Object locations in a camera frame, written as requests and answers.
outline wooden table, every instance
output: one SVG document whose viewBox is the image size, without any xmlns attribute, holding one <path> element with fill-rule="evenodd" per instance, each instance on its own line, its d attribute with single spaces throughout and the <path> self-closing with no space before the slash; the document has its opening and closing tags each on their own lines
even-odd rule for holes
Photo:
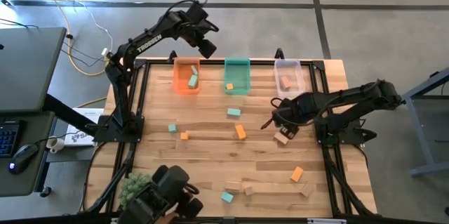
<svg viewBox="0 0 449 224">
<path fill-rule="evenodd" d="M 330 91 L 348 88 L 343 62 L 324 62 Z M 309 73 L 303 70 L 303 74 L 307 91 L 311 91 Z M 138 76 L 134 111 L 142 75 Z M 246 96 L 225 95 L 223 78 L 223 66 L 202 65 L 200 93 L 177 95 L 172 89 L 173 66 L 152 65 L 143 109 L 145 128 L 133 173 L 153 174 L 162 164 L 181 166 L 201 191 L 198 198 L 204 208 L 200 216 L 331 217 L 323 156 L 313 126 L 302 127 L 287 145 L 273 140 L 277 132 L 273 124 L 260 130 L 273 110 L 269 101 L 276 97 L 273 67 L 251 67 L 251 90 Z M 105 113 L 114 106 L 110 88 Z M 239 119 L 227 118 L 229 107 L 241 109 Z M 169 133 L 169 124 L 176 124 L 178 132 L 188 131 L 190 139 L 184 142 L 179 133 Z M 246 140 L 236 138 L 235 124 L 243 125 Z M 348 183 L 367 208 L 376 212 L 363 155 L 351 145 L 341 148 Z M 117 143 L 107 143 L 98 152 L 88 180 L 86 206 L 93 204 L 110 181 L 116 149 Z M 296 166 L 304 169 L 298 183 L 290 179 Z M 234 193 L 232 203 L 226 203 L 220 199 L 226 181 L 249 184 L 255 194 Z M 316 187 L 309 198 L 299 193 L 306 182 Z M 343 210 L 341 189 L 335 184 Z"/>
</svg>

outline yellow cable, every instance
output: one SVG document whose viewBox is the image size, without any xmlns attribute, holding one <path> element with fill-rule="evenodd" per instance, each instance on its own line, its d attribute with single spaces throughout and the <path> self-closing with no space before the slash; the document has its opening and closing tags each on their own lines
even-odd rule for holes
<svg viewBox="0 0 449 224">
<path fill-rule="evenodd" d="M 56 6 L 58 6 L 58 8 L 60 9 L 62 15 L 64 16 L 65 23 L 67 25 L 67 34 L 72 34 L 72 32 L 70 31 L 70 25 L 69 25 L 69 21 L 67 20 L 67 16 L 65 15 L 65 13 L 62 10 L 59 3 L 56 0 L 54 0 L 54 2 L 56 3 Z M 103 69 L 102 71 L 100 71 L 98 73 L 87 73 L 87 72 L 84 72 L 82 69 L 80 69 L 78 66 L 76 66 L 76 64 L 72 58 L 72 39 L 69 39 L 68 44 L 69 44 L 69 47 L 67 48 L 67 53 L 69 54 L 68 56 L 69 56 L 70 62 L 72 63 L 73 67 L 75 67 L 76 70 L 78 70 L 80 73 L 85 74 L 86 76 L 89 76 L 89 77 L 99 76 L 99 75 L 103 74 L 103 72 L 105 72 L 105 69 Z"/>
<path fill-rule="evenodd" d="M 103 101 L 103 100 L 105 100 L 106 98 L 107 98 L 107 97 L 103 97 L 103 98 L 98 98 L 98 99 L 96 99 L 96 100 L 88 101 L 88 102 L 86 102 L 86 103 L 80 104 L 80 105 L 77 106 L 76 108 L 85 107 L 85 106 L 87 106 L 87 105 L 91 105 L 91 104 L 93 104 L 93 103 Z"/>
</svg>

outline concrete floor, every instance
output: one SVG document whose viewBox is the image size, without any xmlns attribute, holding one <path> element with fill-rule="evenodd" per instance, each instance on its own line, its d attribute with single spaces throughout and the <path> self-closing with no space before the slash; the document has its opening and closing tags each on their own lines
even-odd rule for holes
<svg viewBox="0 0 449 224">
<path fill-rule="evenodd" d="M 178 0 L 93 0 L 174 2 Z M 449 4 L 449 0 L 321 0 L 322 4 Z M 311 4 L 312 0 L 209 0 L 215 3 Z M 98 29 L 82 8 L 64 7 L 75 47 L 97 56 L 109 46 L 107 35 Z M 128 37 L 152 26 L 165 8 L 91 8 L 100 25 L 114 37 L 114 49 Z M 208 35 L 218 50 L 214 56 L 270 58 L 281 47 L 289 58 L 323 58 L 313 9 L 209 8 L 210 20 L 221 28 Z M 447 11 L 323 11 L 323 20 L 334 59 L 342 59 L 350 86 L 376 78 L 395 84 L 399 93 L 424 81 L 449 65 L 449 17 Z M 0 18 L 41 27 L 65 26 L 55 7 L 0 6 Z M 185 56 L 196 55 L 186 43 L 164 40 L 145 55 L 167 56 L 175 49 Z M 102 65 L 84 68 L 97 72 Z M 86 77 L 61 54 L 50 94 L 68 105 L 106 95 L 105 75 Z M 102 107 L 98 103 L 91 107 Z M 378 133 L 367 144 L 370 177 L 379 213 L 392 218 L 449 223 L 444 208 L 449 206 L 449 171 L 411 178 L 408 170 L 424 164 L 407 109 L 375 112 L 366 117 L 365 127 Z M 0 220 L 75 213 L 87 163 L 51 164 L 47 186 L 54 193 L 42 199 L 0 199 Z M 18 210 L 17 204 L 23 207 Z"/>
</svg>

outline black mouse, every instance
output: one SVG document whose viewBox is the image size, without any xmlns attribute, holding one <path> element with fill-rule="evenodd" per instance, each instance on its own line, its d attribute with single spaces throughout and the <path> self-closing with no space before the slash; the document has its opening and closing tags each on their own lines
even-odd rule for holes
<svg viewBox="0 0 449 224">
<path fill-rule="evenodd" d="M 33 157 L 39 151 L 36 144 L 25 144 L 13 155 L 11 162 L 8 165 L 8 170 L 11 174 L 18 175 L 27 169 Z"/>
</svg>

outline paper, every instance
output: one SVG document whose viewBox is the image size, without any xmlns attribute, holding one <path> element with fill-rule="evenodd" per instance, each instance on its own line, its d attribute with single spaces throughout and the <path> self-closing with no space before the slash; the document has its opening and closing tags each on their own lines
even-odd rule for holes
<svg viewBox="0 0 449 224">
<path fill-rule="evenodd" d="M 101 108 L 73 108 L 75 112 L 78 112 L 81 115 L 84 115 L 91 121 L 98 123 L 98 119 L 100 115 L 103 114 L 104 109 Z M 89 146 L 93 145 L 93 137 L 84 133 L 83 131 L 78 132 L 79 130 L 69 125 L 67 128 L 67 133 L 71 133 L 65 136 L 65 146 Z"/>
</svg>

